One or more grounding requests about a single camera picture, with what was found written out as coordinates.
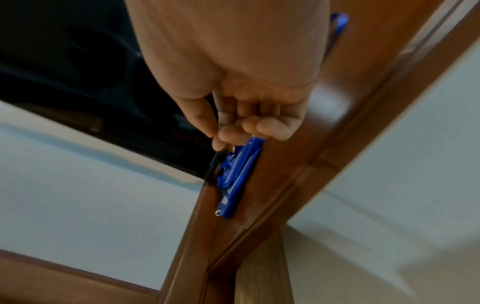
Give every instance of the white wall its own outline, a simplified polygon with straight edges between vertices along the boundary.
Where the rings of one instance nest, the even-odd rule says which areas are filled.
[[[0,248],[159,289],[201,187],[165,167],[1,103]]]
[[[289,222],[296,304],[480,302],[479,76],[476,44]]]

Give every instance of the hand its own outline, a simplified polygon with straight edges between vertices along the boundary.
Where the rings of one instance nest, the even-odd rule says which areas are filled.
[[[126,3],[156,80],[215,150],[299,128],[325,50],[326,0]]]

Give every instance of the wooden frame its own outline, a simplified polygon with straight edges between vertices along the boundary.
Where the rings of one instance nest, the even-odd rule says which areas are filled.
[[[36,262],[3,252],[0,277],[11,274],[16,280],[7,284],[10,288],[0,289],[0,302],[84,302],[69,299],[67,293],[56,297],[59,291],[53,289],[29,291],[31,282],[58,284],[61,279],[49,274],[54,271],[77,277],[64,286],[75,296],[79,292],[105,294],[88,302],[109,302],[120,288],[130,292],[125,303],[233,303],[235,270],[241,261],[321,191],[480,37],[478,0],[401,4],[397,0],[338,0],[332,2],[332,10],[348,13],[351,24],[323,66],[303,126],[287,142],[266,142],[233,219],[215,217],[220,193],[211,184],[203,186],[159,294],[67,267],[52,270],[51,264],[19,273],[21,267],[33,269]],[[42,293],[42,301],[36,292]]]

